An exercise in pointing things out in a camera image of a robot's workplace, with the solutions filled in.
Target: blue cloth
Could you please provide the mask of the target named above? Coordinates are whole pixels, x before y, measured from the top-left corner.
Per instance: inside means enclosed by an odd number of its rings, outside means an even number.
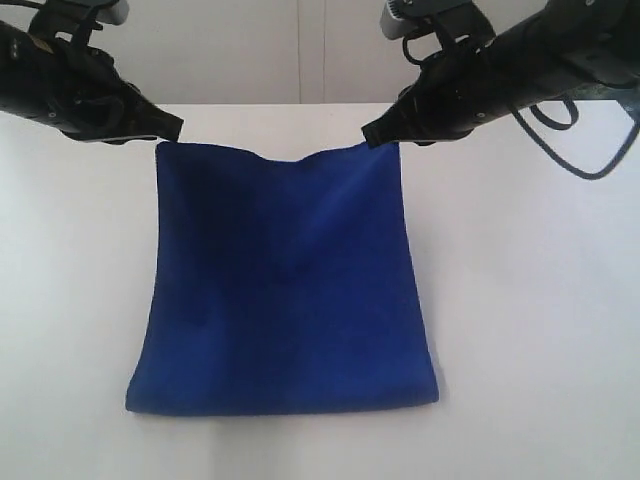
[[[435,402],[397,145],[300,162],[157,150],[155,294],[127,409],[353,412]]]

